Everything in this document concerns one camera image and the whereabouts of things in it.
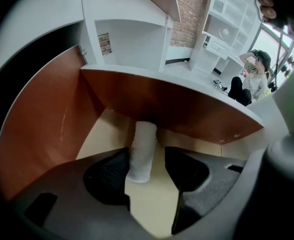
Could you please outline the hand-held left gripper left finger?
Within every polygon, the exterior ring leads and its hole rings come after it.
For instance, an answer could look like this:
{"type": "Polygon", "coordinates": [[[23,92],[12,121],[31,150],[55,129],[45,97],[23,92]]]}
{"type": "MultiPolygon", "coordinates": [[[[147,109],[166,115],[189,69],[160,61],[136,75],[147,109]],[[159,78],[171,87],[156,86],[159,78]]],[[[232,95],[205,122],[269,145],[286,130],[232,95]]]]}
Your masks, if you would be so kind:
{"type": "Polygon", "coordinates": [[[10,202],[44,240],[154,240],[131,215],[125,193],[129,149],[54,167],[10,202]]]}

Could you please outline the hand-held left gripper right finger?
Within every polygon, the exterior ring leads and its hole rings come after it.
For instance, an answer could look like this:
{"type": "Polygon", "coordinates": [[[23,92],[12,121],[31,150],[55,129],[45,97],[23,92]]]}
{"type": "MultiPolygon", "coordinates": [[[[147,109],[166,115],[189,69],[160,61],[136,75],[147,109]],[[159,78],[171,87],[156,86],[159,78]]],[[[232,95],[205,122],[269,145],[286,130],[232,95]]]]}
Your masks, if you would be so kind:
{"type": "Polygon", "coordinates": [[[206,216],[238,180],[246,161],[165,147],[165,168],[177,188],[178,203],[172,234],[206,216]]]}

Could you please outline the small beige cylinder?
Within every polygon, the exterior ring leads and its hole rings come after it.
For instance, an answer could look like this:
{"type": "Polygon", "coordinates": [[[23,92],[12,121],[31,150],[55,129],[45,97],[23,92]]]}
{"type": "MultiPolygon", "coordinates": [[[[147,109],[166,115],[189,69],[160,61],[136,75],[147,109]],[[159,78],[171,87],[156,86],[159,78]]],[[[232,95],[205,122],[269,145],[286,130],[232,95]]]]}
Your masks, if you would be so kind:
{"type": "Polygon", "coordinates": [[[130,148],[129,171],[126,179],[134,183],[146,183],[150,179],[153,155],[156,147],[157,126],[147,121],[137,121],[130,148]]]}

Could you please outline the wooden drawer with white front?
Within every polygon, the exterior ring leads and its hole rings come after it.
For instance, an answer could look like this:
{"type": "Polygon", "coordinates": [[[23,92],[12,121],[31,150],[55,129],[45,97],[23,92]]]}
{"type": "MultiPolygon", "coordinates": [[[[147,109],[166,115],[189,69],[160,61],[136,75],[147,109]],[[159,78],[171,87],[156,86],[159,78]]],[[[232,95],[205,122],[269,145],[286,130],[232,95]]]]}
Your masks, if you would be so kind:
{"type": "Polygon", "coordinates": [[[74,46],[34,73],[8,109],[0,129],[0,194],[11,200],[75,161],[106,109],[214,144],[264,127],[250,109],[199,83],[149,69],[85,65],[74,46]]]}

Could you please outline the person's right hand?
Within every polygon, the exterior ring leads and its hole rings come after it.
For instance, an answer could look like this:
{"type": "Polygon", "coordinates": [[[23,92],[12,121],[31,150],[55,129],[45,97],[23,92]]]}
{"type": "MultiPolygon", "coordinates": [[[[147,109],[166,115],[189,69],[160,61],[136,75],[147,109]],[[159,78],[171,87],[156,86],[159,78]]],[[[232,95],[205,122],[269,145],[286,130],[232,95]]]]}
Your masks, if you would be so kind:
{"type": "Polygon", "coordinates": [[[273,0],[258,0],[258,2],[260,3],[260,11],[263,15],[262,19],[264,22],[269,23],[276,18],[277,13],[274,9],[273,0]]]}

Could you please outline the small black floor device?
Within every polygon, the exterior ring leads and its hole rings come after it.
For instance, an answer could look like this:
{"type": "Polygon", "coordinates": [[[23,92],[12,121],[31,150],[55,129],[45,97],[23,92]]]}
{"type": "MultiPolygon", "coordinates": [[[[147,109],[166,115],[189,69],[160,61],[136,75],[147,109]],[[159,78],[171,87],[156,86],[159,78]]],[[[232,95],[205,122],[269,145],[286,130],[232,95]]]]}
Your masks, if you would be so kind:
{"type": "Polygon", "coordinates": [[[223,85],[222,85],[222,82],[221,82],[220,80],[218,80],[218,79],[213,80],[213,82],[214,82],[215,87],[216,87],[217,89],[221,89],[221,90],[224,91],[224,92],[228,89],[227,87],[223,86],[223,85]]]}

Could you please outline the large glass window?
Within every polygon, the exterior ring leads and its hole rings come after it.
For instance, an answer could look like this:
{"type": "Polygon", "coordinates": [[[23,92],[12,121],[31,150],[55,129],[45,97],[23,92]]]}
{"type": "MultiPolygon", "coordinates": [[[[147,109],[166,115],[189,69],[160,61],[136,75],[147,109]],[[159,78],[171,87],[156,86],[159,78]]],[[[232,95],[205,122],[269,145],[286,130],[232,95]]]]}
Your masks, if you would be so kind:
{"type": "Polygon", "coordinates": [[[272,27],[261,25],[250,49],[263,50],[271,57],[268,82],[276,82],[280,87],[294,71],[294,40],[272,27]]]}

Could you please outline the white desk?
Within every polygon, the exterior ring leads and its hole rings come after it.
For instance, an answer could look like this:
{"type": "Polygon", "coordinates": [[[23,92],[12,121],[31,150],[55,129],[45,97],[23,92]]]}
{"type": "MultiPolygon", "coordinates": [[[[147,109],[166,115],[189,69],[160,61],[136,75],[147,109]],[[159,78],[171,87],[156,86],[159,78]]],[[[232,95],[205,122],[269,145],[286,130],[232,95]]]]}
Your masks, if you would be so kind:
{"type": "Polygon", "coordinates": [[[178,0],[81,0],[79,37],[88,64],[163,70],[178,0]]]}

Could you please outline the white display cabinet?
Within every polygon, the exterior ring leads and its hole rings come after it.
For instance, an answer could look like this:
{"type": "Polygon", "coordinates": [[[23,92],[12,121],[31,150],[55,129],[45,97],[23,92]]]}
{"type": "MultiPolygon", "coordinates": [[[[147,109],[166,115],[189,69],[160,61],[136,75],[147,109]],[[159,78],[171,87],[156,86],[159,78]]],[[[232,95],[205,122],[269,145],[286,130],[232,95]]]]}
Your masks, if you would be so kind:
{"type": "Polygon", "coordinates": [[[239,74],[240,55],[248,52],[260,25],[254,0],[208,0],[191,70],[206,75],[217,70],[225,78],[239,74]]]}

